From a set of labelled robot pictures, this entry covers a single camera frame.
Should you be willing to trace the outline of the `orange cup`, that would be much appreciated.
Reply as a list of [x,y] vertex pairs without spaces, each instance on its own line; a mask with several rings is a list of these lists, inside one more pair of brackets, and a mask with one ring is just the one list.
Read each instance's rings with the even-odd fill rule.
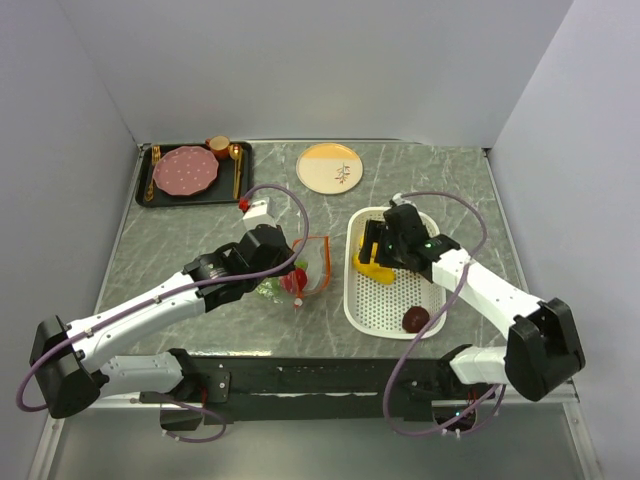
[[217,135],[205,140],[207,148],[213,153],[216,159],[224,160],[229,157],[230,139],[223,135]]

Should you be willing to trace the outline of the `yellow toy banana piece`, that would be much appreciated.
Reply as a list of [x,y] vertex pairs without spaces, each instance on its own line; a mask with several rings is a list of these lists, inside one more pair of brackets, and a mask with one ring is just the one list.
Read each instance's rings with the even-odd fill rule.
[[396,276],[391,268],[382,267],[375,262],[364,264],[359,260],[358,254],[353,256],[352,264],[357,272],[379,284],[391,285],[395,281]]

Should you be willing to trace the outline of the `red toy fruit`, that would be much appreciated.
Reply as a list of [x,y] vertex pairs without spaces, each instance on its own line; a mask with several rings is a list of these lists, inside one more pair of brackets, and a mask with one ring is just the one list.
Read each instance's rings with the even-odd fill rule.
[[280,287],[292,295],[300,294],[308,284],[306,271],[301,267],[296,267],[293,271],[279,279]]

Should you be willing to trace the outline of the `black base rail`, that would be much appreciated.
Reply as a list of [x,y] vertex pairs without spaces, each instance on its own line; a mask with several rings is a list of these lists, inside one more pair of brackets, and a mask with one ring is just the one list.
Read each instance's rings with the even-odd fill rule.
[[395,418],[429,422],[435,402],[465,405],[488,391],[464,385],[436,359],[410,359],[391,389],[390,358],[278,358],[189,356],[177,352],[186,378],[173,400],[203,406],[228,423],[262,420],[380,418],[384,403]]

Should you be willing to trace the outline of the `cream orange round plate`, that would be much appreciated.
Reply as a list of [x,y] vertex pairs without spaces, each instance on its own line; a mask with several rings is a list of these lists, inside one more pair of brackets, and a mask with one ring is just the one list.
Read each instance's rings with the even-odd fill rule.
[[337,195],[354,188],[363,176],[363,163],[352,149],[338,143],[320,143],[298,157],[296,173],[309,190]]

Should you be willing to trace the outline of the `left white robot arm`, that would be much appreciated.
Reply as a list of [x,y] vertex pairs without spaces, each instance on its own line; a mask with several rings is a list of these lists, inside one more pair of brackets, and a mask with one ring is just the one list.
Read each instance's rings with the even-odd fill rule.
[[279,226],[259,224],[240,241],[196,257],[161,285],[84,319],[40,322],[30,375],[55,419],[76,415],[100,398],[154,391],[184,402],[198,390],[198,373],[181,349],[124,355],[131,344],[175,323],[240,300],[269,277],[293,271],[293,250]]

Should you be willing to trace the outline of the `pink dotted plate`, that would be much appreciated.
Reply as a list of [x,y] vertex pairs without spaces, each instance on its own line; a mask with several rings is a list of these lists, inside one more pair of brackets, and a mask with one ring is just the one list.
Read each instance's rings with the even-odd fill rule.
[[170,196],[189,197],[207,190],[217,179],[219,162],[199,146],[182,146],[158,161],[153,171],[156,186]]

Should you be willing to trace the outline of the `green toy grapes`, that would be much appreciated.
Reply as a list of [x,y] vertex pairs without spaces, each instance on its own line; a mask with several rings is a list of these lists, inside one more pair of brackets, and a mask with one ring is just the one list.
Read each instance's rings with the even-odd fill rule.
[[[299,260],[295,262],[295,268],[301,267],[305,271],[308,268],[308,263],[304,260]],[[256,292],[263,296],[266,299],[269,299],[275,303],[282,303],[289,297],[299,297],[301,295],[292,295],[285,292],[279,285],[279,279],[281,277],[273,277],[267,278],[262,283],[260,283],[256,289]]]

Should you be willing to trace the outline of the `white perforated plastic basket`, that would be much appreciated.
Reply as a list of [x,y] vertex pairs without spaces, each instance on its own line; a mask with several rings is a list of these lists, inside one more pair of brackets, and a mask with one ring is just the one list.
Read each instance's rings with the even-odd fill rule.
[[431,315],[446,303],[442,287],[406,270],[395,270],[394,282],[384,285],[357,271],[353,263],[368,220],[381,220],[383,207],[366,207],[354,213],[347,226],[343,309],[347,321],[356,330],[370,336],[410,340],[414,337],[402,327],[402,319],[411,307],[420,306]]

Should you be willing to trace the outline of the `gold spoon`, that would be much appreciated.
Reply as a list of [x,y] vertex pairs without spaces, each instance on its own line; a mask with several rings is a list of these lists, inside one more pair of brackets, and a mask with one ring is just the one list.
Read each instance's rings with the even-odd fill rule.
[[228,148],[229,157],[234,161],[238,161],[242,158],[243,149],[239,144],[231,144]]

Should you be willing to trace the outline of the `dark maroon toy fruit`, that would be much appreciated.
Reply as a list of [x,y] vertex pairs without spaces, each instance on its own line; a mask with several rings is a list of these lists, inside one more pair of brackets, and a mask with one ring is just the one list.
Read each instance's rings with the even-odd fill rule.
[[421,306],[410,307],[403,315],[402,328],[405,332],[415,334],[430,321],[430,313]]

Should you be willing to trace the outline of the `gold fork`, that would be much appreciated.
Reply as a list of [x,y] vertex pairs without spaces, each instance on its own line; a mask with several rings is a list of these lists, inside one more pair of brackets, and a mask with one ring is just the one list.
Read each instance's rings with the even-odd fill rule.
[[153,174],[155,167],[161,159],[161,147],[159,145],[153,145],[151,149],[151,163],[149,169],[149,182],[145,190],[144,201],[151,202],[154,198],[154,179]]

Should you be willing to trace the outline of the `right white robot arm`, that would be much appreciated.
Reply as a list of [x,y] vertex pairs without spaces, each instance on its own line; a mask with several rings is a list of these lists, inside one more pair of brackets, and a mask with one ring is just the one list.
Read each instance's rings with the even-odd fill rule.
[[415,206],[405,203],[364,224],[359,260],[415,273],[450,291],[489,320],[503,347],[463,346],[445,356],[439,390],[460,398],[474,384],[507,384],[539,401],[581,371],[586,359],[570,307],[509,284],[472,259],[446,235],[432,235]]

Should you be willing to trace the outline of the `clear orange zip bag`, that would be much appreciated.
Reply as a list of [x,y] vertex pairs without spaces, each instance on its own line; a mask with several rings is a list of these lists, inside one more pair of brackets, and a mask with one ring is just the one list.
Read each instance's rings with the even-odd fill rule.
[[289,297],[285,300],[291,300],[294,308],[301,307],[307,297],[320,293],[329,283],[331,274],[329,237],[309,236],[300,255],[296,258],[296,261],[299,260],[308,263],[306,270],[308,284],[299,297]]

